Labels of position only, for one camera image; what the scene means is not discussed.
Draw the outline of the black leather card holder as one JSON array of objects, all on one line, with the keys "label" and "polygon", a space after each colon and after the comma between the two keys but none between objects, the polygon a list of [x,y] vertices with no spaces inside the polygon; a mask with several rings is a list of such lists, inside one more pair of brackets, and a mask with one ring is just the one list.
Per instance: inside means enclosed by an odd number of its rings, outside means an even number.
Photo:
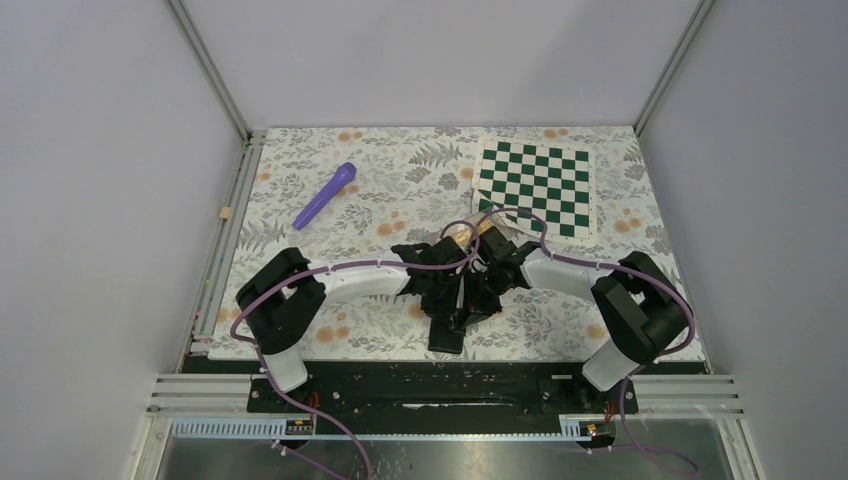
[{"label": "black leather card holder", "polygon": [[466,328],[432,319],[429,328],[427,350],[435,353],[459,355],[464,349]]}]

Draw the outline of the clear plastic card box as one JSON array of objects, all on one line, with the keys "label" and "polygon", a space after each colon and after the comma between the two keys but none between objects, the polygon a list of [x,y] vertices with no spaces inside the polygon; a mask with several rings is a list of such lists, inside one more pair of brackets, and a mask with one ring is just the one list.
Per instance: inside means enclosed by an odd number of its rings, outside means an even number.
[{"label": "clear plastic card box", "polygon": [[462,220],[451,222],[434,234],[433,242],[450,238],[460,248],[467,249],[473,243],[474,232],[483,234],[492,228],[498,229],[510,241],[519,240],[521,237],[521,232],[506,213],[490,207]]}]

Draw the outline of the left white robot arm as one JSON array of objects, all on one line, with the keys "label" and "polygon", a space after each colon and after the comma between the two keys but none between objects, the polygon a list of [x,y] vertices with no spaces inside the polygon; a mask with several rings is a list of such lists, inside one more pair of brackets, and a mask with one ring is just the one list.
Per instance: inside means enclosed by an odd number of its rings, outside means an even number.
[{"label": "left white robot arm", "polygon": [[235,296],[259,360],[275,381],[272,398],[288,411],[309,401],[299,342],[322,307],[359,297],[435,292],[473,254],[451,237],[434,245],[395,245],[377,257],[341,263],[311,261],[297,247],[280,251]]}]

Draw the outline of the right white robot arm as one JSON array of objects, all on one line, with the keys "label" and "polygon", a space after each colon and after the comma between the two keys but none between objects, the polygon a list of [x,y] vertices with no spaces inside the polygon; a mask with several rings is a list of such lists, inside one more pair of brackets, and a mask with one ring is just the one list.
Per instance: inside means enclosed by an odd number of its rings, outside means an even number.
[{"label": "right white robot arm", "polygon": [[627,375],[666,354],[689,332],[693,314],[678,291],[645,253],[633,251],[617,263],[558,255],[540,242],[521,246],[498,229],[481,236],[483,266],[463,282],[470,322],[498,313],[503,295],[514,289],[549,290],[592,302],[608,340],[583,364],[573,386],[575,402],[597,412],[613,398],[613,387]]}]

